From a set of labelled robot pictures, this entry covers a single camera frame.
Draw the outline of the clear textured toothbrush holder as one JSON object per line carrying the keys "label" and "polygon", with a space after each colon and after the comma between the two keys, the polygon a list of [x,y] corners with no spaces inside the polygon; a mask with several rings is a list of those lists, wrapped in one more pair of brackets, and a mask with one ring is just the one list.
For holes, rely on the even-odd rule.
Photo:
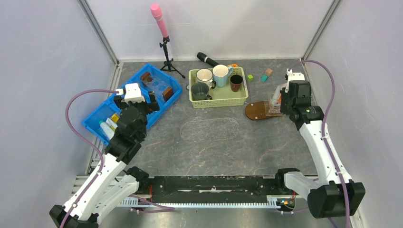
{"label": "clear textured toothbrush holder", "polygon": [[278,117],[284,114],[280,111],[280,104],[273,105],[270,101],[264,101],[265,116]]}

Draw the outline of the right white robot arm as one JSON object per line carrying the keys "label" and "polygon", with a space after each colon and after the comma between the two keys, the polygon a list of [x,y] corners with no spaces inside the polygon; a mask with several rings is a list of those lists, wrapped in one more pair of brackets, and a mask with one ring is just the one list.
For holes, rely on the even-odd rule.
{"label": "right white robot arm", "polygon": [[310,83],[291,81],[281,85],[279,92],[280,111],[289,116],[305,140],[318,181],[297,168],[283,168],[275,176],[276,191],[286,194],[292,190],[303,197],[311,215],[317,219],[353,216],[365,196],[365,187],[353,181],[342,165],[323,121],[325,115],[321,107],[311,104]]}

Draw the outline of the dark brown cup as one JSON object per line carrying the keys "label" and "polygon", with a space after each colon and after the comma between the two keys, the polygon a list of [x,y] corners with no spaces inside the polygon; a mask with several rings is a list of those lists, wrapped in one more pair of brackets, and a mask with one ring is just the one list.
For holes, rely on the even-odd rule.
{"label": "dark brown cup", "polygon": [[230,78],[230,88],[233,92],[238,92],[243,83],[243,77],[240,75],[232,75]]}

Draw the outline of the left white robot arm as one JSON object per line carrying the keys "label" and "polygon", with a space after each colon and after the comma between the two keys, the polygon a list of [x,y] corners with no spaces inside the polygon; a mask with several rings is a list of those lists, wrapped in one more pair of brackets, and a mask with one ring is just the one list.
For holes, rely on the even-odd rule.
{"label": "left white robot arm", "polygon": [[121,110],[117,129],[105,152],[100,154],[97,168],[80,189],[64,204],[54,205],[49,214],[58,228],[97,228],[103,217],[130,193],[145,193],[149,180],[139,168],[131,168],[118,186],[107,190],[111,181],[129,164],[145,140],[147,115],[160,109],[153,91],[129,98],[128,90],[119,89],[114,102]]}

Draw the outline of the orange toothpaste tube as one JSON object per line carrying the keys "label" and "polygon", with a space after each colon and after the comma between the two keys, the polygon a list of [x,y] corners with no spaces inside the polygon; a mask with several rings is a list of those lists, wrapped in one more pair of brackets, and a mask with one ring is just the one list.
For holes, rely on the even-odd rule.
{"label": "orange toothpaste tube", "polygon": [[281,106],[281,97],[279,97],[279,98],[276,100],[275,104],[274,104],[274,107],[280,107],[280,106]]}

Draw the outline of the white toothpaste tube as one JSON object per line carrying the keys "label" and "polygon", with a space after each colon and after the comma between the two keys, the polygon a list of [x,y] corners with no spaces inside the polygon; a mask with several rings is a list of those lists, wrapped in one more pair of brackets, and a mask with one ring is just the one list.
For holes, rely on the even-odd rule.
{"label": "white toothpaste tube", "polygon": [[285,88],[285,87],[286,87],[286,83],[280,84],[280,85],[277,86],[277,88],[276,88],[276,90],[275,90],[275,92],[274,92],[274,94],[273,94],[273,96],[272,96],[272,99],[270,100],[270,104],[271,104],[272,106],[274,106],[276,100],[277,100],[279,97],[281,97],[280,91],[281,91],[283,88]]}

